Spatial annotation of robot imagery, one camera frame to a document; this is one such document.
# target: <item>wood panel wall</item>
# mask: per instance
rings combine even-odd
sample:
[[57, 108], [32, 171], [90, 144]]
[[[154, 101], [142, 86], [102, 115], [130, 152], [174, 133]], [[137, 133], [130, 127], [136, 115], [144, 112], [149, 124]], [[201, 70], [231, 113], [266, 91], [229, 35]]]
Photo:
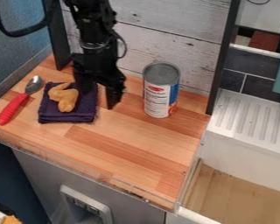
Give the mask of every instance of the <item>wood panel wall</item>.
[[[169, 61], [181, 69], [182, 89], [208, 95], [230, 1], [111, 0], [115, 29], [129, 47], [118, 66], [141, 76], [147, 64]], [[62, 10], [72, 52], [79, 53], [79, 31], [64, 4]]]

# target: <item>wooden table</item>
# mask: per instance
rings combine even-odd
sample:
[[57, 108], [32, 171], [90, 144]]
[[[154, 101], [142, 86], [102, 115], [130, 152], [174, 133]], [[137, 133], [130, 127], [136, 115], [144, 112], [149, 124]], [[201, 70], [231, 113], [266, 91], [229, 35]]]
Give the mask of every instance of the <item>wooden table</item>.
[[[35, 74], [46, 81], [72, 81], [72, 68], [55, 69], [50, 56], [0, 99], [0, 111], [25, 89]], [[180, 92], [178, 110], [169, 118], [146, 115], [142, 82], [128, 75], [128, 93], [107, 110], [100, 87], [93, 124], [38, 123], [43, 89], [32, 94], [14, 119], [0, 126], [0, 141], [65, 166], [141, 199], [173, 209], [209, 116], [207, 98]]]

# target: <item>navy cloth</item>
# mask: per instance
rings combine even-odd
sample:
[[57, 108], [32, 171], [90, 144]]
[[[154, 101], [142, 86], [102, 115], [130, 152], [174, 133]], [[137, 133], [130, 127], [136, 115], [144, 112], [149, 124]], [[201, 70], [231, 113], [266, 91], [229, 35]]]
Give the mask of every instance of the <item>navy cloth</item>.
[[[75, 104], [73, 111], [60, 112], [58, 102], [52, 101], [49, 98], [48, 91], [62, 83], [48, 82], [45, 85], [44, 96], [40, 103], [38, 111], [39, 123], [91, 123], [95, 119], [98, 87], [94, 83], [93, 90], [81, 95], [79, 94], [78, 101]], [[77, 88], [75, 83], [72, 83], [69, 88]]]

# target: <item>spoon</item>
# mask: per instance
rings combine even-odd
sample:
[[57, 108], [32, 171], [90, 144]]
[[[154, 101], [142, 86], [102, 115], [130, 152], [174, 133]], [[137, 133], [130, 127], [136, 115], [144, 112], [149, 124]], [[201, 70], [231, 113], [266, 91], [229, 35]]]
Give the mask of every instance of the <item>spoon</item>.
[[0, 113], [0, 125], [5, 125], [17, 112], [19, 106], [29, 98], [29, 95], [39, 91], [44, 82], [40, 76], [35, 75], [25, 87], [25, 93], [14, 98]]

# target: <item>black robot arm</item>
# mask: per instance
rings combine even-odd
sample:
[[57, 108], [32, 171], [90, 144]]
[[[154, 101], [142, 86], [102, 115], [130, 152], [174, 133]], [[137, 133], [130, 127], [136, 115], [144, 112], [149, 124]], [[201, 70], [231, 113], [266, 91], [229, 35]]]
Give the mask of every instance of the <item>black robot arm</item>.
[[[20, 31], [7, 31], [0, 16], [0, 30], [9, 37], [21, 37], [48, 25], [53, 18], [56, 1], [39, 24]], [[64, 0], [70, 8], [73, 20], [80, 31], [83, 53], [73, 54], [73, 75], [80, 93], [92, 90], [94, 82], [106, 87], [108, 109], [112, 109], [123, 95], [125, 76], [116, 66], [119, 58], [127, 52], [123, 38], [113, 30], [116, 13], [109, 0]], [[124, 52], [118, 56], [118, 39], [123, 42]]]

